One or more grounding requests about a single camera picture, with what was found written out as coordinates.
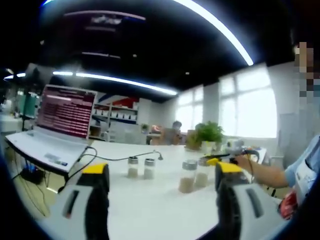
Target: laptop keyboard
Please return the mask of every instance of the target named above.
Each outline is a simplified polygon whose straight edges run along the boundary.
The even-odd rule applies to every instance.
[[[37,132],[30,132],[27,135],[28,137],[32,138],[33,141],[36,141],[41,145],[45,144],[46,146],[54,146],[56,150],[75,151],[84,147],[84,144],[81,143],[62,140],[56,137],[46,136]]]

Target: laptop screen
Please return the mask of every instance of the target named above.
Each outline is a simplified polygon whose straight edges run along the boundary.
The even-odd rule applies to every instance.
[[[36,125],[54,132],[86,138],[96,93],[47,85]]]

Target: sleeve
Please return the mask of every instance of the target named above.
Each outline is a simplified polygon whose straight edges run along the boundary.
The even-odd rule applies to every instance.
[[[303,158],[300,157],[297,161],[288,166],[288,168],[284,171],[285,179],[288,182],[290,188],[292,188],[296,184],[296,171],[302,161]]]
[[[319,140],[319,135],[316,135],[310,142],[309,146],[306,148],[304,153],[298,158],[297,161],[295,161],[293,164],[291,164],[285,171],[285,179],[289,184],[289,187],[293,187],[296,184],[296,171],[298,166],[302,163],[302,161],[306,158],[306,155],[312,150],[312,148],[316,145],[317,141]]]

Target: person's arm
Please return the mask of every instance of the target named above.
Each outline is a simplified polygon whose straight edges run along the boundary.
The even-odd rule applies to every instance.
[[[261,184],[265,184],[272,188],[284,188],[289,186],[285,171],[277,167],[258,164],[249,160],[245,155],[236,156],[235,160],[238,162],[239,167],[247,170]]]

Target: window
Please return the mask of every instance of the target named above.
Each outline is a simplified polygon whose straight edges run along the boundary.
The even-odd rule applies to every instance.
[[[175,112],[175,119],[182,123],[181,131],[195,129],[196,125],[203,121],[203,86],[195,87],[184,92],[178,97],[178,107]]]
[[[219,124],[227,136],[277,137],[276,99],[264,64],[220,79]]]

